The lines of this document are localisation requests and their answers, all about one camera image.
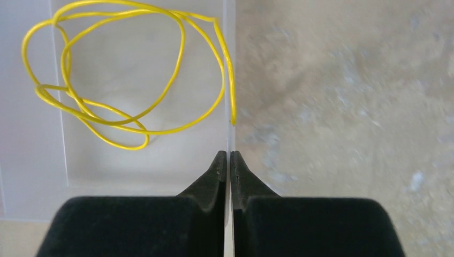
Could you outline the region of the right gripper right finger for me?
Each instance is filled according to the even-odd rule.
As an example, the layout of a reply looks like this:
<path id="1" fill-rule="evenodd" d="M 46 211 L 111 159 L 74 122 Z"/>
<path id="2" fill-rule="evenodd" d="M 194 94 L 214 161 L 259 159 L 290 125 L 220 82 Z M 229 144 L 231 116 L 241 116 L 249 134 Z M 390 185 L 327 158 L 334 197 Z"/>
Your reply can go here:
<path id="1" fill-rule="evenodd" d="M 404 256 L 385 209 L 365 198 L 283 197 L 230 156 L 235 256 Z"/>

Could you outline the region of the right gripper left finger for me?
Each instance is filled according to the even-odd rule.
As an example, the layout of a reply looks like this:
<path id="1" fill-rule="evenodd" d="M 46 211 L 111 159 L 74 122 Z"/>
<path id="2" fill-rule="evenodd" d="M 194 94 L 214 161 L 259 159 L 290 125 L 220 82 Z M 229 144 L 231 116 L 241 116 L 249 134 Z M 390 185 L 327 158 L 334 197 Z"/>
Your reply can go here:
<path id="1" fill-rule="evenodd" d="M 56 213 L 38 256 L 222 256 L 227 154 L 175 196 L 80 196 Z"/>

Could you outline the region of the clear plastic divided tray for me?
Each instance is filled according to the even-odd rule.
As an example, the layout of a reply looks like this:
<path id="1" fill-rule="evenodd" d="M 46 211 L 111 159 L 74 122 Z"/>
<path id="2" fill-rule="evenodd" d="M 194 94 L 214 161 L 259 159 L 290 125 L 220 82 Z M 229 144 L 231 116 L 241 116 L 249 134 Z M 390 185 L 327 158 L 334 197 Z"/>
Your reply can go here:
<path id="1" fill-rule="evenodd" d="M 176 195 L 231 148 L 235 1 L 1 1 L 1 219 Z"/>

